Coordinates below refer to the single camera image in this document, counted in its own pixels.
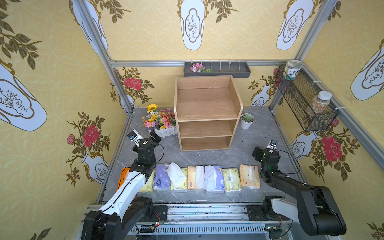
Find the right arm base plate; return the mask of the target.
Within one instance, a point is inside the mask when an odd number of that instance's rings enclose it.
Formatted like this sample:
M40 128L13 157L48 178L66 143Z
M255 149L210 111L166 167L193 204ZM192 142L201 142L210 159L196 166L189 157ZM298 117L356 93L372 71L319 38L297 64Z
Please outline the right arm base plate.
M248 216L250 221L277 221L280 219L272 207L264 205L246 205L244 213Z

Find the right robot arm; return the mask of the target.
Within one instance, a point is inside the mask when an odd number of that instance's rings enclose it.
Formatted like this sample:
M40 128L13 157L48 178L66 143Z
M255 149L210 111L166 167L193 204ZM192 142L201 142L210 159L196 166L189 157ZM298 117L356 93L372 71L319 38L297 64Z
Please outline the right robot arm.
M312 186L292 179L278 170L278 150L255 147L252 156L261 163L261 178L270 187L281 190L297 200L296 211L280 215L300 223L309 236L340 236L347 232L346 223L327 187Z

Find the yellow floral pack bottom shelf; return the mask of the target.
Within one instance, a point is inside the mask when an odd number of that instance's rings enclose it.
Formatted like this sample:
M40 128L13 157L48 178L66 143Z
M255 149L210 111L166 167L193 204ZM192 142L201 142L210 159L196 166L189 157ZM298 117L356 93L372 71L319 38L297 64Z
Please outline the yellow floral pack bottom shelf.
M237 168L223 169L225 193L236 193L242 190L239 170Z

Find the yellow tissue pack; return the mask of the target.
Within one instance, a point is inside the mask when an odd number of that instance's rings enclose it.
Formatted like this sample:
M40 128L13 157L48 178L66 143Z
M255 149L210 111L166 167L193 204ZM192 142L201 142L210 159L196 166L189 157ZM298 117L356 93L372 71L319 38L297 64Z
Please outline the yellow tissue pack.
M171 181L172 192L187 192L188 168L180 168L179 165L171 163L166 170Z

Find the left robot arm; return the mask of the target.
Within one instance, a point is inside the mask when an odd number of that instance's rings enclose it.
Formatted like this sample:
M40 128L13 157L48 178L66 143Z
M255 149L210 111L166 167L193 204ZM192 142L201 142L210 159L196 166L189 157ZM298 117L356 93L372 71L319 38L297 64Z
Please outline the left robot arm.
M150 137L135 140L134 131L128 134L136 145L133 150L138 157L130 167L130 172L124 183L112 198L97 212L87 213L82 240L123 240L128 232L140 221L148 220L153 215L153 200L138 197L137 193L147 183L157 166L155 147L161 141L155 131L150 131Z

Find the orange tissue pack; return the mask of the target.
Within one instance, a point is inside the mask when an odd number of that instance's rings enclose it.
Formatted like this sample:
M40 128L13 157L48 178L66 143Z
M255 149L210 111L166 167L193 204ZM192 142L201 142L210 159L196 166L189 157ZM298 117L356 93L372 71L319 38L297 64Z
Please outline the orange tissue pack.
M119 177L119 181L118 181L117 191L119 190L119 188L125 182L127 176L129 175L129 172L130 172L130 168L128 168L128 167L122 168L122 171L121 171L121 174L120 174L120 177Z

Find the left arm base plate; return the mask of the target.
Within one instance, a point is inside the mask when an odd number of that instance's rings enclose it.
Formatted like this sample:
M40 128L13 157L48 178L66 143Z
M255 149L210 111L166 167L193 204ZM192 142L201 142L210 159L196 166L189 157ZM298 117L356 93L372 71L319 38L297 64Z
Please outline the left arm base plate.
M168 206L157 205L153 206L153 213L149 217L145 217L142 222L166 222L168 218Z

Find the green-yellow tissue pack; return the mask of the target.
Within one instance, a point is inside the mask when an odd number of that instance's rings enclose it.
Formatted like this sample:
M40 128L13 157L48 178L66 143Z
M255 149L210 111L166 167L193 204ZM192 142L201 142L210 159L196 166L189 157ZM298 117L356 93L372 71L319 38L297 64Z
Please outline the green-yellow tissue pack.
M148 181L145 185L139 190L140 193L150 194L154 191L154 179L155 179L155 170L152 171L152 174L148 178Z

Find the white purple tissue pack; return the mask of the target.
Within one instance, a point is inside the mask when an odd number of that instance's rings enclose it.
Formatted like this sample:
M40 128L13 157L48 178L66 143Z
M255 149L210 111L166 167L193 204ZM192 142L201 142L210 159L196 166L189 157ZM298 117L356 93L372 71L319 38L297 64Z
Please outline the white purple tissue pack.
M204 167L204 186L207 194L222 194L225 192L224 175L221 166Z

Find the peach tissue pack bottom shelf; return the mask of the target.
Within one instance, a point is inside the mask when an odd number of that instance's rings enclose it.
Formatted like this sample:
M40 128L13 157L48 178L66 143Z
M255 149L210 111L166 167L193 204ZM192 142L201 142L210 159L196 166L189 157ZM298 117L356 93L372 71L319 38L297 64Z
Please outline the peach tissue pack bottom shelf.
M261 187L258 166L240 165L241 186L245 189L259 189Z

